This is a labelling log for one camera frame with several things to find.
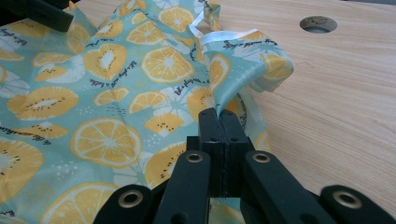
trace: screw hole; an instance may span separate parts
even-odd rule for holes
[[[300,27],[313,34],[326,34],[337,28],[337,22],[321,16],[307,17],[300,21]]]
[[[172,224],[187,224],[189,222],[189,218],[185,213],[176,213],[171,217]]]
[[[253,156],[253,160],[257,161],[257,162],[265,163],[265,162],[270,161],[271,159],[268,156],[266,156],[265,154],[255,154]]]
[[[204,159],[204,157],[202,157],[201,155],[199,155],[199,154],[190,154],[190,155],[187,155],[187,161],[189,161],[189,162],[200,162],[200,161],[202,161]]]

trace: cloth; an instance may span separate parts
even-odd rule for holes
[[[220,31],[203,0],[127,1],[98,28],[69,13],[67,33],[0,27],[0,223],[91,223],[116,189],[155,188],[209,107],[270,149],[246,85],[273,91],[292,64],[267,35]],[[211,200],[210,222],[242,223],[238,207]]]

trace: wooden table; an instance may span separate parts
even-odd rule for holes
[[[122,0],[83,0],[98,24]],[[341,184],[396,217],[396,6],[336,0],[219,0],[224,30],[264,31],[292,58],[275,92],[254,93],[273,152],[315,193]],[[309,16],[338,27],[311,34]]]

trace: kiwi slice print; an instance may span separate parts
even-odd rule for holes
[[[119,35],[123,30],[123,23],[121,20],[115,20],[110,24],[106,25],[95,36],[100,37],[115,37]]]
[[[29,37],[44,37],[50,33],[50,28],[32,20],[16,21],[9,25],[9,28],[21,35]]]
[[[62,137],[69,132],[66,128],[48,121],[30,127],[14,129],[13,131],[18,132],[21,137],[30,137],[25,133],[31,133],[48,139]]]
[[[154,116],[146,122],[145,127],[152,132],[165,137],[169,133],[172,133],[178,127],[180,127],[184,121],[174,114],[164,114],[160,116]]]
[[[215,99],[207,87],[194,87],[191,94],[187,97],[187,108],[195,121],[198,121],[198,114],[201,111],[214,106]]]
[[[84,64],[95,76],[111,80],[123,67],[126,60],[126,48],[123,45],[103,44],[99,49],[85,53]]]
[[[0,203],[14,197],[43,164],[35,147],[22,141],[0,139]]]
[[[23,120],[49,119],[65,114],[78,103],[78,96],[65,87],[48,86],[27,96],[16,95],[7,102],[8,109]]]
[[[148,161],[145,170],[145,178],[150,188],[154,189],[168,179],[178,156],[186,151],[186,143],[176,143],[155,153]]]

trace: teal fabric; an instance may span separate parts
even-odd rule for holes
[[[290,58],[260,31],[216,31],[219,9],[140,0],[98,29],[78,8],[66,34],[29,20],[1,27],[0,223],[89,223],[114,190],[155,188],[205,108],[232,110],[270,150],[247,86],[273,91]],[[237,200],[211,204],[213,223],[242,222]]]

